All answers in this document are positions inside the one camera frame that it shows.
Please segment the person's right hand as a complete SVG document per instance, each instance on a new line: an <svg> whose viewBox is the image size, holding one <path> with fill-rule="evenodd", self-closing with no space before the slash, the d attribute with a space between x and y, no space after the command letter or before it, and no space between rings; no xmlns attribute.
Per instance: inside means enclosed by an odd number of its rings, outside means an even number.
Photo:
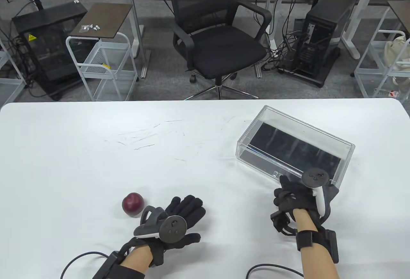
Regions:
<svg viewBox="0 0 410 279"><path fill-rule="evenodd" d="M293 211L305 210L317 228L322 226L313 190L300 182L290 181L285 175L281 175L279 181L281 188L274 191L274 204L279 211L288 213L296 221Z"/></svg>

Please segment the person's left hand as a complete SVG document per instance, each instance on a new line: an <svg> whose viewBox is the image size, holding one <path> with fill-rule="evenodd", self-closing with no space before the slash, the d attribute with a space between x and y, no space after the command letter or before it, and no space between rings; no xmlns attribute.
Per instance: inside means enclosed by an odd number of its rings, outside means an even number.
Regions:
<svg viewBox="0 0 410 279"><path fill-rule="evenodd" d="M171 249L182 249L200 242L199 233L187 233L206 214L203 201L193 195L184 199L172 198L165 208L146 207L140 225L143 226L142 244L147 245L152 254L150 267L163 265L164 253Z"/></svg>

